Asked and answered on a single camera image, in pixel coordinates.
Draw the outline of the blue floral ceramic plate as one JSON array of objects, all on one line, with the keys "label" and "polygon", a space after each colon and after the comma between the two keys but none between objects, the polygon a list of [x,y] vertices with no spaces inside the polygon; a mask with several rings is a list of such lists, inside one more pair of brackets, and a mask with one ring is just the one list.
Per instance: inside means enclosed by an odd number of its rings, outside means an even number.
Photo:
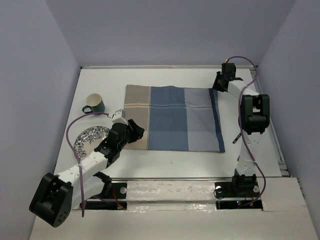
[{"label": "blue floral ceramic plate", "polygon": [[105,126],[92,126],[81,132],[73,145],[79,159],[85,159],[108,134],[109,128]]}]

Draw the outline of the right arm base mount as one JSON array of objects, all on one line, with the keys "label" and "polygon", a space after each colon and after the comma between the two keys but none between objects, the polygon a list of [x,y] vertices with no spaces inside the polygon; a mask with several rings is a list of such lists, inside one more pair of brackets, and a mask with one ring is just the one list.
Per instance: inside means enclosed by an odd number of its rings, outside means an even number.
[{"label": "right arm base mount", "polygon": [[256,175],[239,175],[214,183],[213,195],[217,210],[263,209]]}]

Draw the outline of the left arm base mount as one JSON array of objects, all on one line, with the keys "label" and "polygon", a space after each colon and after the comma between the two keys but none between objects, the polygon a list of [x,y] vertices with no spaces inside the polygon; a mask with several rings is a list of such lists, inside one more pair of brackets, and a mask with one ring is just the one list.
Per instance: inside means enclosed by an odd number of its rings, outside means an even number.
[{"label": "left arm base mount", "polygon": [[103,183],[101,191],[86,200],[85,210],[126,210],[127,188],[126,181],[113,181],[108,175],[98,172],[93,176]]}]

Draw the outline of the dark green mug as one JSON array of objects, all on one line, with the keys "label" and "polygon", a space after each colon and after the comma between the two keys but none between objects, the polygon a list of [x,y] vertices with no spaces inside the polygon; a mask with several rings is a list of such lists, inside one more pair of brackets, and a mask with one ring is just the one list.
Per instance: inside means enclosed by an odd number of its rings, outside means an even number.
[{"label": "dark green mug", "polygon": [[82,108],[83,113],[89,114],[105,112],[105,104],[101,95],[92,93],[86,98],[85,102],[86,105]]}]

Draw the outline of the fork with dark handle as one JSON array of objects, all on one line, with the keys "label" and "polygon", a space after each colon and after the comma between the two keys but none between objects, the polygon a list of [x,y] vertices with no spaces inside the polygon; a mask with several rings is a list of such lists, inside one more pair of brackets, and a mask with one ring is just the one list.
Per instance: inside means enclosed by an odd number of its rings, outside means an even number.
[{"label": "fork with dark handle", "polygon": [[241,138],[241,136],[242,136],[242,133],[240,132],[240,133],[236,136],[236,138],[232,141],[232,143],[235,144],[235,143]]}]

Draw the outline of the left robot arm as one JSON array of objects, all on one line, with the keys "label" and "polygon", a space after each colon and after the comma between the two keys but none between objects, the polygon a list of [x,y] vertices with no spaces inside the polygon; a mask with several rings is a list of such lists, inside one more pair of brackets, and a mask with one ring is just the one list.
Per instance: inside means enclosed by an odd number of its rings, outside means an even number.
[{"label": "left robot arm", "polygon": [[56,175],[45,174],[30,202],[29,211],[54,228],[59,227],[71,210],[97,195],[110,194],[112,179],[103,171],[120,156],[130,143],[142,139],[145,130],[133,119],[114,123],[108,136],[80,163]]}]

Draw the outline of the blue beige checked placemat cloth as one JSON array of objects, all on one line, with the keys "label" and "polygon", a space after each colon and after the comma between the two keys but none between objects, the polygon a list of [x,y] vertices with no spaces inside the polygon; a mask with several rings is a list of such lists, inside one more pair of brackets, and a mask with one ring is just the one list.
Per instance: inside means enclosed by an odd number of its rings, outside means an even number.
[{"label": "blue beige checked placemat cloth", "polygon": [[127,85],[124,112],[145,130],[128,150],[226,151],[218,92],[212,88]]}]

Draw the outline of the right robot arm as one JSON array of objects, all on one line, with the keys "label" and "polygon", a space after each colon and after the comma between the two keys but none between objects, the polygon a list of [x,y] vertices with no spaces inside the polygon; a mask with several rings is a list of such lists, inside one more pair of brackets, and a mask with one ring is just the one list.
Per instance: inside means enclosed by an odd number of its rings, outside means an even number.
[{"label": "right robot arm", "polygon": [[238,100],[238,123],[242,138],[240,154],[231,181],[215,183],[215,195],[222,198],[246,198],[257,196],[257,164],[255,157],[258,152],[262,134],[270,124],[270,97],[258,93],[236,77],[234,63],[224,62],[221,71],[216,74],[213,89],[227,92]]}]

